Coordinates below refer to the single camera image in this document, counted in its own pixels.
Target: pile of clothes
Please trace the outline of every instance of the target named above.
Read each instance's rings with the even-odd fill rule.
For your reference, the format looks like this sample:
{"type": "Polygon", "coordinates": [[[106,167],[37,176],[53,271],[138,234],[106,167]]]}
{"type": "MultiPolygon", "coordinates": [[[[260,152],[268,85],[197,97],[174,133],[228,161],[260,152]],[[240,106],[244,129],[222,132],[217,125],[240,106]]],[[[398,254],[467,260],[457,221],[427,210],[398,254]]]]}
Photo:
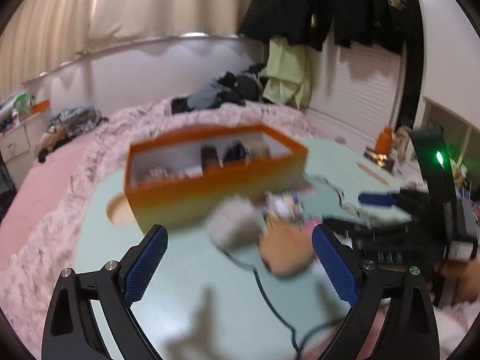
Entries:
{"type": "Polygon", "coordinates": [[[211,80],[198,92],[172,100],[172,114],[217,109],[224,103],[244,106],[245,101],[263,102],[262,93],[268,79],[259,76],[265,64],[255,64],[235,75],[227,72],[211,80]]]}
{"type": "Polygon", "coordinates": [[[51,152],[69,143],[78,135],[92,131],[103,121],[108,121],[108,118],[102,117],[101,112],[92,105],[62,110],[51,119],[46,133],[42,135],[35,148],[38,162],[44,163],[51,152]]]}

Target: orange item on shelf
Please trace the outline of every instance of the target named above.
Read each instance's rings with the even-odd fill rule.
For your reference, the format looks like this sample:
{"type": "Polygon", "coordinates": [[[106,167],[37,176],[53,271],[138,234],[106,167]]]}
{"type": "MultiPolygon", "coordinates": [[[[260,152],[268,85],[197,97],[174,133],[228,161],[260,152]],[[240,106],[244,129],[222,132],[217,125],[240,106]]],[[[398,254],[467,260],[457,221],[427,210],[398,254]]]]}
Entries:
{"type": "Polygon", "coordinates": [[[45,111],[46,109],[50,108],[50,100],[44,100],[40,103],[37,103],[35,104],[33,107],[32,107],[32,115],[33,114],[37,114],[39,112],[43,112],[45,111]]]}
{"type": "Polygon", "coordinates": [[[392,129],[390,127],[385,127],[383,132],[378,136],[375,151],[378,154],[389,155],[390,150],[392,150],[392,143],[392,129]]]}

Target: green light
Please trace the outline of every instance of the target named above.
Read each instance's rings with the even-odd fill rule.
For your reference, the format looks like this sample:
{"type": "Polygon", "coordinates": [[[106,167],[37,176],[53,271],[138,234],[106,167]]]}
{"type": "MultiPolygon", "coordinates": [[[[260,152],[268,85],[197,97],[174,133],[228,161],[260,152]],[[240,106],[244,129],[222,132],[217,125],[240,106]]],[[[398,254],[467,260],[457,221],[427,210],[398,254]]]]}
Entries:
{"type": "Polygon", "coordinates": [[[443,166],[443,157],[442,157],[442,153],[440,153],[439,151],[437,151],[437,161],[438,163],[443,166]]]}

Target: blue gripper pad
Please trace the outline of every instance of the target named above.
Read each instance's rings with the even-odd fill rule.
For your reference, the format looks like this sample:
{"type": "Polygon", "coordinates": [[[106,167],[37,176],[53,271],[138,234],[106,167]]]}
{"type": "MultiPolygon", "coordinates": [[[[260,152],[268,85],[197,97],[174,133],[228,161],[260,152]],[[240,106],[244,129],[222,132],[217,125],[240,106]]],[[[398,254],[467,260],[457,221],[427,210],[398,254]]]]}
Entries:
{"type": "Polygon", "coordinates": [[[397,204],[397,198],[390,194],[361,193],[358,195],[358,202],[370,206],[391,207],[397,204]]]}
{"type": "Polygon", "coordinates": [[[167,229],[159,226],[155,235],[153,235],[150,241],[143,247],[140,255],[125,276],[123,299],[128,307],[130,307],[132,303],[142,299],[158,264],[160,264],[160,261],[167,251],[168,244],[169,236],[167,229]]]}
{"type": "Polygon", "coordinates": [[[313,229],[311,241],[315,254],[327,272],[338,297],[353,307],[359,297],[355,275],[337,251],[337,248],[323,232],[322,225],[313,229]]]}

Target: fluffy blanket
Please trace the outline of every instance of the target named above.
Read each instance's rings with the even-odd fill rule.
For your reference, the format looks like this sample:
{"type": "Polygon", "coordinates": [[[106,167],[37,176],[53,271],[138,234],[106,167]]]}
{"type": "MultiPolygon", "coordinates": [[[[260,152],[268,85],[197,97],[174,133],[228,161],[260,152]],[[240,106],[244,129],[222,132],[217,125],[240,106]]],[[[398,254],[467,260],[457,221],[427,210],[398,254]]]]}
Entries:
{"type": "MultiPolygon", "coordinates": [[[[171,115],[170,102],[160,102],[116,112],[99,127],[71,177],[65,196],[53,212],[41,220],[9,268],[0,272],[0,306],[17,335],[40,359],[42,333],[59,272],[71,264],[83,217],[95,186],[124,167],[130,143],[197,124],[238,126],[265,123],[297,138],[324,136],[312,128],[299,111],[276,105],[224,104],[215,111],[171,115]]],[[[458,345],[480,310],[479,303],[436,311],[442,358],[458,345]]],[[[369,354],[385,316],[381,309],[358,358],[369,354]]],[[[313,345],[303,358],[317,359],[326,342],[313,345]]]]}

